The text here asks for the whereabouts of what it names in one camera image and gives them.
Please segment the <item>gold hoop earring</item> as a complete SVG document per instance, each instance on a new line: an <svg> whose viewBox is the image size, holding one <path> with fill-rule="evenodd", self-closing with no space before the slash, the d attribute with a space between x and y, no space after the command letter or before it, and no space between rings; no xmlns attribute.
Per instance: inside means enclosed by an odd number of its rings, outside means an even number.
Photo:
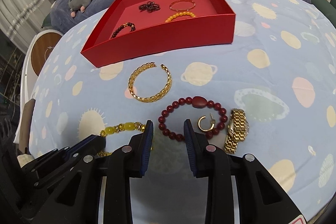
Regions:
<svg viewBox="0 0 336 224"><path fill-rule="evenodd" d="M198 119L198 128L202 132L210 132L215 128L216 120L214 119L214 116L212 113L209 114L209 116L201 116Z"/></svg>

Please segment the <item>gold link wristwatch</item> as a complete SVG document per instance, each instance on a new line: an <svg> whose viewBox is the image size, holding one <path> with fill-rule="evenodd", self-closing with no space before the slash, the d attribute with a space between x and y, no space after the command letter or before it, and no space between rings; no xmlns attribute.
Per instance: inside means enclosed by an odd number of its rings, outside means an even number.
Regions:
<svg viewBox="0 0 336 224"><path fill-rule="evenodd" d="M238 143L243 142L249 133L249 123L244 110L232 109L230 120L227 126L227 136L224 143L224 151L234 154Z"/></svg>

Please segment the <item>gold braided cuff bangle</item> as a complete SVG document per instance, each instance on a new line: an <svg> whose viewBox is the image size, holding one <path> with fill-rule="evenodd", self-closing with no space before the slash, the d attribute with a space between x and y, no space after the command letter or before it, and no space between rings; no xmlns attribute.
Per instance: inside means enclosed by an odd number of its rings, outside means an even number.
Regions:
<svg viewBox="0 0 336 224"><path fill-rule="evenodd" d="M130 75L128 90L130 95L142 103L153 103L168 94L173 78L167 66L161 64L163 72L159 72L155 62L142 64Z"/></svg>

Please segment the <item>thin rose gold bangle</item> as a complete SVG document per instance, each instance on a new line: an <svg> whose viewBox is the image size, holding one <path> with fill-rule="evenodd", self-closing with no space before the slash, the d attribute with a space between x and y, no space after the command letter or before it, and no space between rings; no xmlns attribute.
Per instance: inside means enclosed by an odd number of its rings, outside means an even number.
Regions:
<svg viewBox="0 0 336 224"><path fill-rule="evenodd" d="M169 5L169 9L175 12L191 11L196 7L196 2L193 0L177 0Z"/></svg>

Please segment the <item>blue planet print bedsheet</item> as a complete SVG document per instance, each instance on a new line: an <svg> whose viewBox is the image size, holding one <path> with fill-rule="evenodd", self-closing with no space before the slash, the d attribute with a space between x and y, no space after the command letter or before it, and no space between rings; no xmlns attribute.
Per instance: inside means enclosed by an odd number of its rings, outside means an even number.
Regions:
<svg viewBox="0 0 336 224"><path fill-rule="evenodd" d="M157 123L179 98L203 96L243 109L252 153L311 220L335 193L335 28L302 0L226 0L236 14L232 44L189 48L95 68L81 55L97 13L67 31L34 86L30 153L72 146L108 126ZM168 67L173 85L153 103L134 99L130 75Z"/></svg>

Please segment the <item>round wooden side table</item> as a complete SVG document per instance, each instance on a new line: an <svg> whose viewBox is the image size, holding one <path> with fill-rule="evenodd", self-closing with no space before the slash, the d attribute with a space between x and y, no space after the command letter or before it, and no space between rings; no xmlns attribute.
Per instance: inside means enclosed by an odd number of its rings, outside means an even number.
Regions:
<svg viewBox="0 0 336 224"><path fill-rule="evenodd" d="M39 32L31 41L23 61L21 73L20 108L31 99L34 86L42 68L52 50L62 38L63 34L56 30Z"/></svg>

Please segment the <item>red cardboard box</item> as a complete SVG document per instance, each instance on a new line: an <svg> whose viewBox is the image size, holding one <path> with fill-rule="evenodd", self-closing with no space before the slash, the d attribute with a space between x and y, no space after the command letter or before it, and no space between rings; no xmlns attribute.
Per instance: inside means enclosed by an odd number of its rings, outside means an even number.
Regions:
<svg viewBox="0 0 336 224"><path fill-rule="evenodd" d="M193 0L175 12L177 0L115 0L98 21L81 54L100 68L120 61L183 48L233 42L235 13L225 0Z"/></svg>

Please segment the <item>white sheer curtain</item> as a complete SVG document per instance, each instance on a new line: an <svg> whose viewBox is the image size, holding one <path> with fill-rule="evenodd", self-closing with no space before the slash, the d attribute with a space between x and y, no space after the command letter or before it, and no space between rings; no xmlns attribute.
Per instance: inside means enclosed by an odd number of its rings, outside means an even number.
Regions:
<svg viewBox="0 0 336 224"><path fill-rule="evenodd" d="M34 36L41 32L51 4L50 0L1 0L1 31L26 53Z"/></svg>

